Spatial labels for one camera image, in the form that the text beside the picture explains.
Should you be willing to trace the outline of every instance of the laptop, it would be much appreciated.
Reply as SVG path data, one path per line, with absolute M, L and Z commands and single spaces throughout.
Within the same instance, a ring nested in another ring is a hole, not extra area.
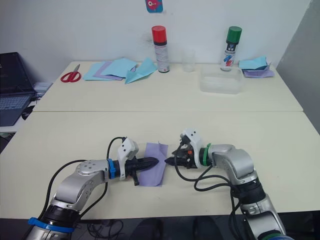
M 0 54 L 0 127 L 13 126 L 34 95 L 19 53 Z

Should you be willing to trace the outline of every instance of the laptop keyboard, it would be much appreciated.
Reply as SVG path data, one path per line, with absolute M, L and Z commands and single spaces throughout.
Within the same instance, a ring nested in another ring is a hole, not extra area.
M 0 110 L 21 109 L 29 96 L 1 97 Z

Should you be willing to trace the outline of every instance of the plastic container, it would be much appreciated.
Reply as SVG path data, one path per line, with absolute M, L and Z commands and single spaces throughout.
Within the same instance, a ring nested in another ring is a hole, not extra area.
M 219 94 L 237 94 L 244 85 L 244 76 L 238 67 L 230 71 L 221 71 L 217 65 L 203 65 L 199 78 L 199 87 L 203 92 Z

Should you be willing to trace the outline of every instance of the paper stack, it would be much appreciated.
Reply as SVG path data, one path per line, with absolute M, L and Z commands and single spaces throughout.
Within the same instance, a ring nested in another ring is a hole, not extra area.
M 125 83 L 128 84 L 157 70 L 155 64 L 148 57 L 136 68 L 137 64 L 127 58 L 93 63 L 83 79 L 87 81 L 121 81 L 125 78 Z
M 252 60 L 242 60 L 239 62 L 239 68 L 247 78 L 268 78 L 274 77 L 275 73 L 270 70 L 266 56 L 260 56 Z

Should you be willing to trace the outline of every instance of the spray can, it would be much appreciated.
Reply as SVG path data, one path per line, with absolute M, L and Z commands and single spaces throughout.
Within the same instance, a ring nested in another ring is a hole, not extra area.
M 166 28 L 164 26 L 153 26 L 151 30 L 158 71 L 160 73 L 167 73 L 170 69 L 167 49 Z
M 226 48 L 224 50 L 223 59 L 220 69 L 222 71 L 231 71 L 232 64 L 235 60 L 236 46 L 239 43 L 242 29 L 238 26 L 229 27 L 228 35 L 226 37 Z

